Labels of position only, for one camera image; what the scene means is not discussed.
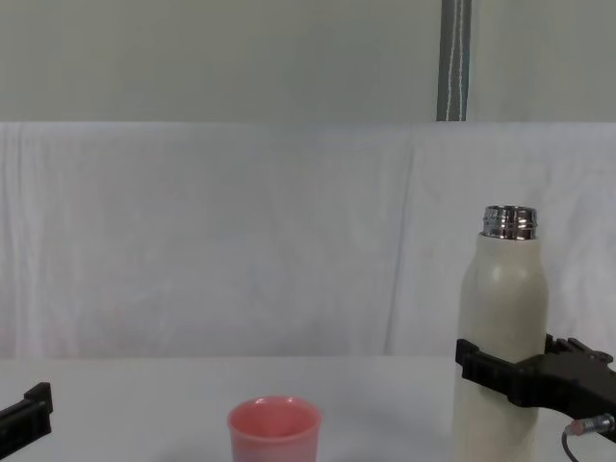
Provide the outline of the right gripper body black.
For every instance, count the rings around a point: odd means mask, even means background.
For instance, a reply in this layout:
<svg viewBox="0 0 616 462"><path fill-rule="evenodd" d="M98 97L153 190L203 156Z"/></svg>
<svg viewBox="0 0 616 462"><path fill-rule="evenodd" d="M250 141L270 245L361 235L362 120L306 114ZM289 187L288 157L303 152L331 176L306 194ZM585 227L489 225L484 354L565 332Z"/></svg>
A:
<svg viewBox="0 0 616 462"><path fill-rule="evenodd" d="M545 408L574 421L615 416L613 358L605 353L534 356L521 364L517 404Z"/></svg>

